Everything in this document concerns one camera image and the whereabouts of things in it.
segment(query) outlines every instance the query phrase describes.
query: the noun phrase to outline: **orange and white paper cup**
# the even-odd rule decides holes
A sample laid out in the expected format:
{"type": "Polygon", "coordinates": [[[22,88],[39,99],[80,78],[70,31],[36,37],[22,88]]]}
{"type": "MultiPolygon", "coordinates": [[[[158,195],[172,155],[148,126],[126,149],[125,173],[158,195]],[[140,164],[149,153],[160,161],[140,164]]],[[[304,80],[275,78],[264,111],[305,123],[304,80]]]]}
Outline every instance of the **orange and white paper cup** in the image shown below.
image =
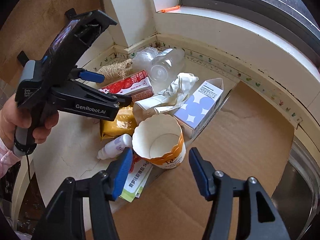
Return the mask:
{"type": "Polygon", "coordinates": [[[134,130],[132,145],[141,158],[162,169],[177,167],[186,155],[181,127],[168,114],[142,121],[134,130]]]}

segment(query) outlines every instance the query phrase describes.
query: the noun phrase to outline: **blue rubber tip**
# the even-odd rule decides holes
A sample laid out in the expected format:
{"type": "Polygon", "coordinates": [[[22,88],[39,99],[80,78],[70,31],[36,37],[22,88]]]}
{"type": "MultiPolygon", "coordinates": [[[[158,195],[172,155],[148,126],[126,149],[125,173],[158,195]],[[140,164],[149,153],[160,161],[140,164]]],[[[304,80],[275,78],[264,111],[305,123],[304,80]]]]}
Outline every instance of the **blue rubber tip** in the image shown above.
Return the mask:
{"type": "Polygon", "coordinates": [[[208,178],[192,149],[189,151],[189,164],[201,196],[204,196],[205,199],[209,198],[210,192],[208,178]]]}
{"type": "Polygon", "coordinates": [[[86,81],[102,83],[104,81],[104,75],[91,71],[82,71],[79,73],[79,78],[86,81]]]}
{"type": "Polygon", "coordinates": [[[114,177],[114,190],[112,192],[112,198],[116,200],[122,193],[125,181],[128,177],[128,173],[132,164],[133,153],[132,149],[125,148],[120,158],[117,161],[121,161],[118,166],[117,173],[114,177]]]}

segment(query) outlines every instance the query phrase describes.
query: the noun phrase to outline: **finger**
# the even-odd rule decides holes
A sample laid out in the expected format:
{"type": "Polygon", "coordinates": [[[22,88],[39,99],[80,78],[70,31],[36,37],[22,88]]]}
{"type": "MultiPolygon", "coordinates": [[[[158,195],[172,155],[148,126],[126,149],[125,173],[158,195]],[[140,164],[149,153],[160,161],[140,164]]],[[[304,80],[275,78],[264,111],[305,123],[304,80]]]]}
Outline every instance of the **finger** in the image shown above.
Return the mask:
{"type": "Polygon", "coordinates": [[[44,126],[37,127],[33,130],[32,136],[34,139],[46,139],[51,132],[51,128],[47,129],[44,126]]]}
{"type": "Polygon", "coordinates": [[[29,128],[31,125],[31,115],[27,109],[18,109],[14,96],[10,97],[4,104],[2,109],[5,125],[10,130],[14,130],[15,126],[21,128],[29,128]]]}
{"type": "Polygon", "coordinates": [[[36,139],[36,140],[35,140],[35,143],[36,143],[36,144],[42,144],[42,143],[45,142],[45,140],[46,140],[46,139],[36,139]]]}
{"type": "Polygon", "coordinates": [[[57,123],[58,123],[58,121],[59,121],[59,113],[58,113],[58,111],[57,111],[55,114],[50,115],[50,116],[45,120],[44,126],[45,126],[47,129],[50,129],[50,128],[56,126],[57,123]]]}

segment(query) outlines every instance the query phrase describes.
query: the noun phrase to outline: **purple and white box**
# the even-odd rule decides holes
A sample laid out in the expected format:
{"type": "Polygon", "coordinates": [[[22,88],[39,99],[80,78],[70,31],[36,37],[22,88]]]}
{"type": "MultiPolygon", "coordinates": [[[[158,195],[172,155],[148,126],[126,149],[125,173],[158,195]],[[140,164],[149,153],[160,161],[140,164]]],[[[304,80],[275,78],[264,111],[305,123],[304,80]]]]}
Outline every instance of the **purple and white box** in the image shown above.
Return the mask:
{"type": "Polygon", "coordinates": [[[222,92],[222,78],[206,80],[174,113],[185,136],[191,139],[199,132],[213,113],[222,92]]]}

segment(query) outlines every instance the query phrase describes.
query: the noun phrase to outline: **crumpled paper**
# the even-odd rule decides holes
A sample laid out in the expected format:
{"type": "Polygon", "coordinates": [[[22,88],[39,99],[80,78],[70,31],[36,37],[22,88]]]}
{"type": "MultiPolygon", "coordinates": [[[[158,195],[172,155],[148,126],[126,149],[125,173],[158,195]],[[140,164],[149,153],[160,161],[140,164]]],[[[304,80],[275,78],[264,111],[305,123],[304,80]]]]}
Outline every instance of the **crumpled paper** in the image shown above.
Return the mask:
{"type": "Polygon", "coordinates": [[[187,95],[199,80],[191,73],[179,73],[178,78],[158,95],[136,101],[133,104],[133,115],[137,124],[154,114],[165,113],[183,106],[187,95]]]}

